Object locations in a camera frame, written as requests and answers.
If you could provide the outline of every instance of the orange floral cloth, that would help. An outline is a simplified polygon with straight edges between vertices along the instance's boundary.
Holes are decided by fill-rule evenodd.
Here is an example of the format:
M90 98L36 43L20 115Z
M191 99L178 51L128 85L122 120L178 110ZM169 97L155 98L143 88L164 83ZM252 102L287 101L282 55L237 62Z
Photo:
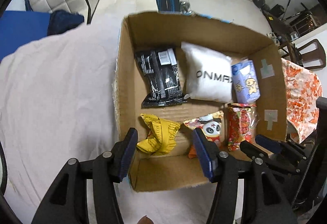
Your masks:
M319 109L316 100L323 95L318 76L295 63L282 59L286 86L287 120L295 127L293 140L301 143L317 127Z

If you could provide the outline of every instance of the tape on cardboard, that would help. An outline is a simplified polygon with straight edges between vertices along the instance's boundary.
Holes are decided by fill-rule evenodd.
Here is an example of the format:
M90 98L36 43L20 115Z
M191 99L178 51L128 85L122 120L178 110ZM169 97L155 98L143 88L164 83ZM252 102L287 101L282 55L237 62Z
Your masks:
M264 110L264 120L268 122L267 130L272 130L272 123L278 120L278 110Z
M267 64L266 59L261 60L262 68L260 68L261 78L267 78L275 75L274 68L271 64Z

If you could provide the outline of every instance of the white bed sheet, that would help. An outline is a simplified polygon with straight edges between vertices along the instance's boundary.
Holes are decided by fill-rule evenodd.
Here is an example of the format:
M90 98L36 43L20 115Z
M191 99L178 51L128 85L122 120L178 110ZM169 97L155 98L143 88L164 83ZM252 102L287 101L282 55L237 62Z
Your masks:
M115 143L112 82L121 21L122 14L104 15L24 45L1 62L0 140L12 184L6 196L18 216L34 214L69 158L94 159ZM144 215L155 224L189 224L206 222L214 192L215 185L207 184L136 193L124 179L117 198L126 224ZM96 223L91 194L88 184L90 223ZM26 209L14 205L17 199ZM241 205L240 196L236 218ZM21 217L24 224L31 215Z

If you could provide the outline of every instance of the white floor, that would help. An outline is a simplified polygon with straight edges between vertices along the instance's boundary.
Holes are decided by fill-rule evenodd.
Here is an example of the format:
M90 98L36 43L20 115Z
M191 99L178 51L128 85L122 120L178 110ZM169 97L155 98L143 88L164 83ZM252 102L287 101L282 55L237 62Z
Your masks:
M229 20L263 35L271 28L259 8L251 0L180 0L189 1L191 10L217 19Z

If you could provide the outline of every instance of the blue blanket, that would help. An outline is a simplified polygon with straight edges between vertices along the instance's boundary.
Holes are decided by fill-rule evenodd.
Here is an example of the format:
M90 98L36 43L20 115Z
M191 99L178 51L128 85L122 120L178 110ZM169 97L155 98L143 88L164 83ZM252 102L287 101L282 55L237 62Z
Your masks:
M20 46L46 37L50 14L5 11L0 18L0 61Z

